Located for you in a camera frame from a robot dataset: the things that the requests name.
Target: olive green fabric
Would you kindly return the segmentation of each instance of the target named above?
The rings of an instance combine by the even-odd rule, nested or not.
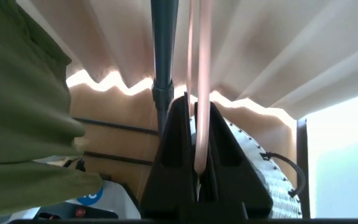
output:
[[[0,0],[0,215],[97,192],[96,174],[33,162],[80,156],[68,115],[71,60],[14,0]]]

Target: tan wall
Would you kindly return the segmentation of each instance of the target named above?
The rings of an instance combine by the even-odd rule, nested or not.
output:
[[[150,90],[127,96],[116,87],[100,92],[87,85],[78,85],[71,87],[70,92],[72,116],[157,130],[157,114]],[[224,117],[249,133],[266,151],[293,159],[295,143],[291,139],[291,128],[278,118],[263,116],[245,108],[229,109],[220,105],[218,108]],[[87,151],[154,160],[158,148],[157,136],[92,124],[85,124],[85,128],[84,147]],[[109,174],[116,182],[127,183],[135,196],[141,198],[149,176],[149,166],[88,156],[85,156],[85,164],[90,172]],[[296,175],[288,166],[279,165],[295,183]]]

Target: red button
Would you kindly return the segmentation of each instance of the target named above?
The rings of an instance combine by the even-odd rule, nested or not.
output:
[[[75,211],[75,216],[77,216],[78,218],[82,218],[85,215],[85,209],[84,208],[79,208],[77,209],[77,211]]]

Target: blue circle logo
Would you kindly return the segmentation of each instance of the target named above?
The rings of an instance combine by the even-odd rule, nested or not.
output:
[[[100,188],[99,192],[96,194],[85,195],[84,197],[78,198],[77,201],[83,205],[93,205],[98,202],[98,200],[102,197],[103,187]]]

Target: pink rod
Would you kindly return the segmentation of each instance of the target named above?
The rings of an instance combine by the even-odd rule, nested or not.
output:
[[[194,169],[205,170],[209,137],[209,73],[211,70],[211,0],[200,0],[200,57],[198,67],[198,112]]]
[[[191,63],[193,53],[193,14],[194,0],[190,0],[190,16],[189,16],[189,41],[187,48],[187,103],[189,105],[189,115],[191,115],[190,95],[191,95]]]

